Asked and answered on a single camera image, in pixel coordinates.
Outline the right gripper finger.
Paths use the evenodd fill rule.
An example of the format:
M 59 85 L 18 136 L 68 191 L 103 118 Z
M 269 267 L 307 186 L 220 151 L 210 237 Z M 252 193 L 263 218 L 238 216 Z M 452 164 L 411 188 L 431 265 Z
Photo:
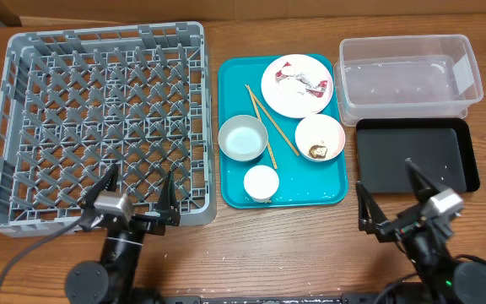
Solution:
M 449 189 L 445 184 L 425 175 L 410 159 L 406 159 L 404 165 L 413 194 L 420 203 L 426 203 L 431 197 Z
M 360 224 L 381 224 L 387 217 L 361 181 L 356 183 Z

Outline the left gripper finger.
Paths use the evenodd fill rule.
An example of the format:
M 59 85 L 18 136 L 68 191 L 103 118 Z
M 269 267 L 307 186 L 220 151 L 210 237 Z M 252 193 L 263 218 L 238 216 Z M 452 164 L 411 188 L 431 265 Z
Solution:
M 92 208 L 95 200 L 99 197 L 102 191 L 116 191 L 116 184 L 119 175 L 119 167 L 117 165 L 111 165 L 104 176 L 96 182 L 84 195 L 83 207 Z
M 179 203 L 176 199 L 176 187 L 173 172 L 169 171 L 163 182 L 159 200 L 156 204 L 156 211 L 159 214 L 179 215 Z

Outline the brown food scrap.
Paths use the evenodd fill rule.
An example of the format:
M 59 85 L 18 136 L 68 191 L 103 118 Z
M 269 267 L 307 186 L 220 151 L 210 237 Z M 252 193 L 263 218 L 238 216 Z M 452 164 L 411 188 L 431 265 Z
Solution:
M 315 160 L 322 160 L 327 157 L 327 146 L 315 144 L 308 150 L 308 155 Z

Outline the pink bowl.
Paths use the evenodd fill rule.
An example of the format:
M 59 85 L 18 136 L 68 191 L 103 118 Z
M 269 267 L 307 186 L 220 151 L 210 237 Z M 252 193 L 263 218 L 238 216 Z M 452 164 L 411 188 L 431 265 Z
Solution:
M 325 162 L 337 158 L 344 149 L 346 135 L 341 124 L 325 114 L 313 114 L 302 119 L 294 132 L 294 139 L 300 153 L 310 161 Z M 327 157 L 312 159 L 308 150 L 312 145 L 327 146 Z

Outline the small white cup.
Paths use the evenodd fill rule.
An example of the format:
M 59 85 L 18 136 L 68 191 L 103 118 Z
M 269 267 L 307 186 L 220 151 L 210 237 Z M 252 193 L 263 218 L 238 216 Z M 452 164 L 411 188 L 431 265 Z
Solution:
M 244 176 L 244 189 L 258 203 L 269 203 L 279 188 L 278 173 L 270 166 L 253 166 Z

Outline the grey bowl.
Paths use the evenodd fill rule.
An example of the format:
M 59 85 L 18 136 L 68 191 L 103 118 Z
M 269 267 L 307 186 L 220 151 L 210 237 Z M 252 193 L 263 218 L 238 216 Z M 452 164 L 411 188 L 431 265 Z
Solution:
M 258 158 L 266 149 L 268 132 L 258 118 L 238 115 L 221 125 L 218 142 L 220 150 L 229 158 L 247 162 Z

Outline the red foil wrapper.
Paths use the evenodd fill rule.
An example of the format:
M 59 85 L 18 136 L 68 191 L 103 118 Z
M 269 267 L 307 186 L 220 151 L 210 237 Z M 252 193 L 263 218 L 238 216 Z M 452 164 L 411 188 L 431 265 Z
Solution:
M 286 66 L 294 66 L 299 71 L 306 74 L 306 77 L 308 78 L 308 89 L 306 95 L 312 95 L 316 98 L 321 98 L 327 92 L 327 86 L 328 86 L 327 79 L 324 79 L 322 76 L 314 73 L 313 71 L 309 71 L 308 69 L 296 66 L 290 62 L 286 62 L 282 66 L 282 68 Z M 274 75 L 274 80 L 276 83 L 277 83 L 276 78 L 280 75 L 280 70 L 281 69 L 279 69 Z

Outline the white napkin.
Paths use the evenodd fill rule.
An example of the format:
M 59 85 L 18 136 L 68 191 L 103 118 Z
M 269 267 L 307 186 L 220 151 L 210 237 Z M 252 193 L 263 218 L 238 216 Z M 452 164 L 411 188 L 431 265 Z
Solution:
M 281 68 L 280 75 L 276 78 L 278 90 L 284 95 L 305 95 L 308 89 L 306 74 L 294 66 Z

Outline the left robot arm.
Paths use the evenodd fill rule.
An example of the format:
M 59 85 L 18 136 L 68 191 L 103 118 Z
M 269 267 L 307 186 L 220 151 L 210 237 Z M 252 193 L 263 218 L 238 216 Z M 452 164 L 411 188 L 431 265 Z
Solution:
M 86 261 L 67 274 L 65 293 L 71 303 L 151 303 L 164 301 L 156 290 L 133 285 L 144 237 L 163 236 L 181 221 L 172 172 L 164 178 L 156 215 L 138 214 L 126 193 L 117 190 L 119 169 L 111 166 L 84 195 L 78 222 L 83 231 L 106 230 L 97 261 Z

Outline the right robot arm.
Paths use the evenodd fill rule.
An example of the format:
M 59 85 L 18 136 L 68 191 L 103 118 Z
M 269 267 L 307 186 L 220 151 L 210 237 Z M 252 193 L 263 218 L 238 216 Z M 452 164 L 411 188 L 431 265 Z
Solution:
M 451 187 L 426 175 L 405 160 L 408 180 L 418 203 L 387 219 L 362 182 L 356 183 L 359 229 L 378 242 L 393 242 L 415 272 L 388 284 L 375 303 L 486 303 L 486 260 L 473 255 L 452 256 L 446 246 L 453 236 L 451 222 L 464 209 Z

